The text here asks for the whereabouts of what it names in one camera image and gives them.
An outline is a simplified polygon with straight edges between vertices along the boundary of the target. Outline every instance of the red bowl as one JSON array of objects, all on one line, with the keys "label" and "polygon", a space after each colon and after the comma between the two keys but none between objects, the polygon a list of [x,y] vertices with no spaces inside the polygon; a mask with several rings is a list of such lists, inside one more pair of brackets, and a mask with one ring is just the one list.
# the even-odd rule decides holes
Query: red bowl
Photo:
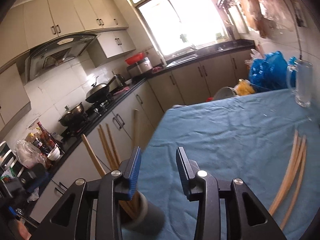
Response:
[{"label": "red bowl", "polygon": [[133,55],[132,57],[129,57],[128,59],[125,60],[125,62],[126,62],[128,65],[131,65],[131,64],[133,64],[133,63],[138,62],[139,60],[142,60],[143,58],[145,58],[144,52],[138,53],[138,54],[136,54],[136,55]]}]

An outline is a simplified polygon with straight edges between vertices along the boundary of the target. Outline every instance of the white bowl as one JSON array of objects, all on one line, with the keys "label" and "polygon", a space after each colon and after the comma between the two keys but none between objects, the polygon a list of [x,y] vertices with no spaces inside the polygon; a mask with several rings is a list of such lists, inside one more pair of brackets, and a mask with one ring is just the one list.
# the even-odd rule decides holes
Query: white bowl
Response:
[{"label": "white bowl", "polygon": [[51,161],[56,161],[60,156],[60,150],[56,145],[55,148],[48,154],[48,159]]}]

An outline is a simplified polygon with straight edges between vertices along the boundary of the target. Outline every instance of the cabinet door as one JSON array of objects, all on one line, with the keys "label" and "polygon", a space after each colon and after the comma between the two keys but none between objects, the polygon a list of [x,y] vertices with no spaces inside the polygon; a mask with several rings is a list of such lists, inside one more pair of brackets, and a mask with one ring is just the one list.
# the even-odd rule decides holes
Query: cabinet door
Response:
[{"label": "cabinet door", "polygon": [[223,87],[236,85],[235,72],[229,55],[210,58],[200,62],[212,97]]},{"label": "cabinet door", "polygon": [[128,52],[136,49],[127,31],[117,31],[113,33],[115,37],[118,39],[123,52]]},{"label": "cabinet door", "polygon": [[41,223],[44,217],[62,196],[62,194],[58,192],[56,188],[59,189],[59,187],[54,182],[50,181],[47,187],[42,192],[40,198],[37,200],[36,205],[30,214],[30,217],[35,221]]},{"label": "cabinet door", "polygon": [[72,0],[48,0],[48,2],[59,36],[84,31]]},{"label": "cabinet door", "polygon": [[164,111],[167,111],[173,105],[184,105],[171,72],[156,76],[148,80],[148,82]]},{"label": "cabinet door", "polygon": [[98,41],[107,57],[113,57],[123,53],[120,43],[117,42],[113,32],[101,33]]},{"label": "cabinet door", "polygon": [[[101,163],[101,165],[103,169],[108,172],[106,166],[103,163]],[[62,183],[64,186],[70,187],[79,178],[85,179],[86,181],[101,178],[83,142],[79,144],[63,163],[52,180],[56,184]]]},{"label": "cabinet door", "polygon": [[102,28],[114,28],[116,26],[115,21],[108,12],[104,0],[89,0],[89,2],[98,18],[101,19]]},{"label": "cabinet door", "polygon": [[30,99],[24,90],[17,65],[13,64],[0,74],[0,114],[5,124],[20,111]]},{"label": "cabinet door", "polygon": [[[120,155],[121,161],[127,160],[131,156],[131,138],[129,135],[124,131],[124,129],[119,129],[119,125],[116,120],[113,119],[113,113],[110,113],[105,117],[102,122],[102,128],[105,132],[106,138],[108,140],[109,146],[111,147],[111,142],[109,140],[108,132],[106,124],[109,125],[111,134],[113,136],[117,151]],[[98,126],[87,136],[88,141],[97,155],[97,157],[108,167],[110,167],[107,158],[105,156],[102,143],[100,141],[99,133],[98,133]]]},{"label": "cabinet door", "polygon": [[23,20],[28,48],[56,38],[47,0],[33,0],[23,4]]},{"label": "cabinet door", "polygon": [[116,6],[113,0],[103,0],[104,4],[110,14],[111,18],[113,19],[113,27],[128,27],[126,20],[124,19],[123,15],[119,11],[118,7]]},{"label": "cabinet door", "polygon": [[73,4],[86,31],[102,28],[88,0],[73,0]]},{"label": "cabinet door", "polygon": [[172,71],[186,105],[205,102],[210,97],[199,62]]},{"label": "cabinet door", "polygon": [[138,133],[138,144],[143,150],[150,141],[154,128],[151,125],[146,113],[143,111],[141,105],[136,100],[134,93],[128,95],[128,97],[122,101],[112,112],[115,115],[118,122],[128,133],[131,139],[133,139],[133,110],[139,110],[138,113],[138,123],[139,123],[139,133]]},{"label": "cabinet door", "polygon": [[249,71],[244,61],[251,58],[250,53],[251,50],[245,50],[230,54],[230,58],[235,68],[237,82],[239,79],[248,79]]},{"label": "cabinet door", "polygon": [[8,11],[0,24],[0,40],[0,67],[28,50],[22,5]]},{"label": "cabinet door", "polygon": [[144,82],[135,91],[134,94],[150,120],[152,126],[157,128],[164,112],[162,111],[159,102],[153,93],[148,82]]}]

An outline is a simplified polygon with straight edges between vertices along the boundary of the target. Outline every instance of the chopstick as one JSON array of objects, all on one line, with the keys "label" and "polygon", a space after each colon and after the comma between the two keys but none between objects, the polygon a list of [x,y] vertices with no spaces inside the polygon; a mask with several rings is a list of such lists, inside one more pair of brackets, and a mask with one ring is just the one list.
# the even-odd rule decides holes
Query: chopstick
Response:
[{"label": "chopstick", "polygon": [[[96,157],[96,155],[94,154],[86,136],[84,134],[81,135],[82,141],[85,145],[85,147],[87,148],[88,154],[95,166],[95,168],[97,169],[100,177],[103,177],[104,175],[106,175],[106,172],[104,171],[103,167],[101,166],[98,158]],[[132,207],[129,205],[129,203],[127,201],[119,201],[119,204],[121,205],[121,207],[124,209],[124,211],[130,216],[131,219],[135,219],[137,217],[137,215],[134,213]]]}]

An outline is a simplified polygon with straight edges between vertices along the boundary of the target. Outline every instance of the metal screw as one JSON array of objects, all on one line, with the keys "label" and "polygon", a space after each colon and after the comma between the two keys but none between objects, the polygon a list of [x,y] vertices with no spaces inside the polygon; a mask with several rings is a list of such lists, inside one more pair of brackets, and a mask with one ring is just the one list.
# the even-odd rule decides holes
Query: metal screw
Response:
[{"label": "metal screw", "polygon": [[243,184],[243,180],[242,179],[234,179],[233,180],[237,185],[242,185]]},{"label": "metal screw", "polygon": [[77,180],[76,180],[76,185],[77,185],[77,186],[80,186],[80,185],[82,185],[82,184],[84,184],[84,179],[77,179]]},{"label": "metal screw", "polygon": [[121,175],[121,171],[115,170],[115,171],[111,172],[111,175],[114,177],[118,177]]},{"label": "metal screw", "polygon": [[208,175],[208,173],[206,171],[198,171],[197,174],[200,177],[206,177]]}]

